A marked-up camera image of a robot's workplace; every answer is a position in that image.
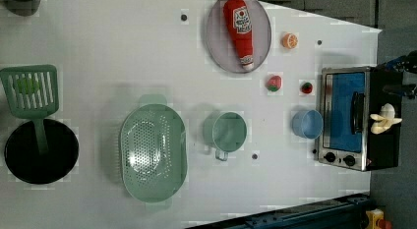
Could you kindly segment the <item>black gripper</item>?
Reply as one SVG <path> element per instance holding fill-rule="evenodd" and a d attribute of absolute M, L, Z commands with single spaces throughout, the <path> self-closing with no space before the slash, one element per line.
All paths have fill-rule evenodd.
<path fill-rule="evenodd" d="M 399 74 L 402 80 L 395 85 L 384 86 L 384 92 L 389 94 L 416 98 L 416 84 L 406 84 L 403 79 L 405 74 L 417 74 L 417 51 L 411 51 L 408 55 L 402 55 L 383 64 L 385 72 Z"/>

